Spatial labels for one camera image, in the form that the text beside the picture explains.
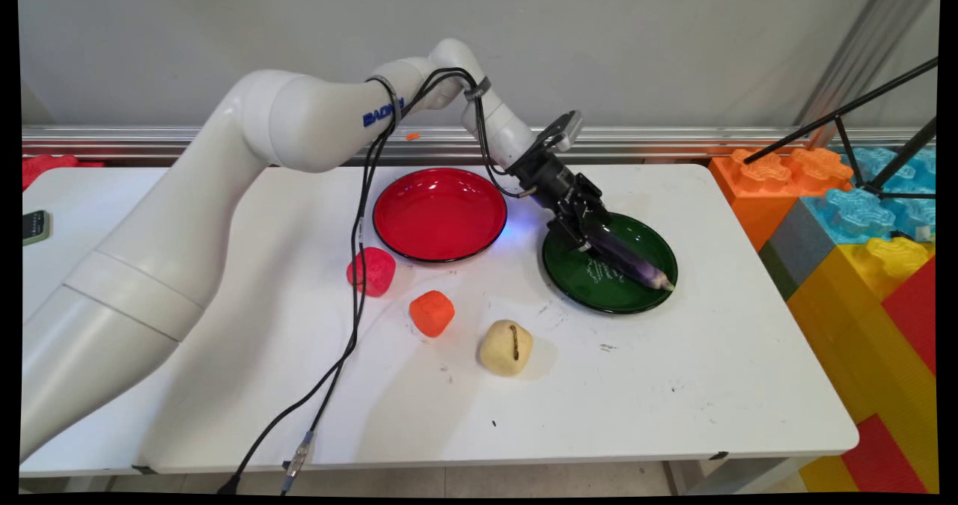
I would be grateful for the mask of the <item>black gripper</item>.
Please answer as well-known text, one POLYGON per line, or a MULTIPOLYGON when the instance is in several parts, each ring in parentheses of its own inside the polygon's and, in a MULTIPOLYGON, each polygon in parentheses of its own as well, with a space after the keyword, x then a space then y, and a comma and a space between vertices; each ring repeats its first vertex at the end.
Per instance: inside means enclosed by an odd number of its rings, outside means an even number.
POLYGON ((585 225, 607 225, 611 215, 602 202, 602 192, 584 174, 573 174, 550 148, 531 148, 516 160, 507 174, 540 207, 550 209, 549 235, 566 250, 579 253, 592 249, 585 225))

